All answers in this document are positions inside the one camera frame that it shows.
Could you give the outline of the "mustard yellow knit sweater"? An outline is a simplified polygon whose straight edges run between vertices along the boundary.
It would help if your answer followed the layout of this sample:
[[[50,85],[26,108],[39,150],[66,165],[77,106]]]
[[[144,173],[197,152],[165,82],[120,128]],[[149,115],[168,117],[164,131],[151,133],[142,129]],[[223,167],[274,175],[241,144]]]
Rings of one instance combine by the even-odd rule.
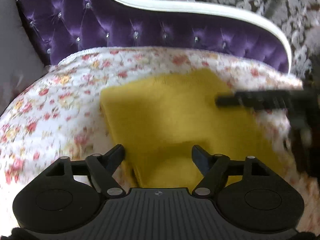
[[[233,160],[253,155],[279,175],[285,164],[254,115],[244,108],[217,108],[228,86],[207,68],[148,77],[101,91],[100,105],[115,144],[125,148],[121,165],[131,187],[186,187],[202,179],[191,149]]]

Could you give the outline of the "floral quilted bedspread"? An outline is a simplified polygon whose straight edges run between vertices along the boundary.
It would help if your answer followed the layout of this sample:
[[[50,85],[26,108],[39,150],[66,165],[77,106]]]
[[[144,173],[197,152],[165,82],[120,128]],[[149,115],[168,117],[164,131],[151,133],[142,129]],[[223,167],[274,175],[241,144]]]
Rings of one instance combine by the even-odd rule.
[[[16,195],[50,164],[62,156],[84,160],[116,145],[100,105],[103,89],[203,68],[222,80],[229,92],[302,88],[300,79],[264,63],[204,50],[95,48],[75,53],[51,66],[1,116],[1,235],[9,235],[18,226],[12,211]],[[318,183],[296,170],[292,153],[284,148],[290,126],[285,112],[245,110],[254,115],[284,162],[281,177],[304,199],[298,231],[319,234]],[[121,166],[113,177],[125,191],[132,188]]]

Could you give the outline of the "grey satin cushion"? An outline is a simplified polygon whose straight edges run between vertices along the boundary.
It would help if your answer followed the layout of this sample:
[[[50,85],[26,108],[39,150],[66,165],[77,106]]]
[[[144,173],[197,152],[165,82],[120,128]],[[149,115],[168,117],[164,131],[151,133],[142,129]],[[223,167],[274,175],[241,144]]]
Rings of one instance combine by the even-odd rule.
[[[16,0],[1,0],[1,113],[46,73],[22,25]]]

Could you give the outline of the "purple tufted chaise backrest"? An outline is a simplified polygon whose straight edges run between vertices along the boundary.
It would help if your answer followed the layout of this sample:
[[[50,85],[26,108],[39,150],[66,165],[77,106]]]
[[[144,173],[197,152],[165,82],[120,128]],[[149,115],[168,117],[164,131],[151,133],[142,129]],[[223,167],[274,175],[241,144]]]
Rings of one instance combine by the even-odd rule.
[[[16,0],[40,59],[95,47],[172,47],[254,59],[282,73],[290,44],[271,21],[226,5],[173,0]]]

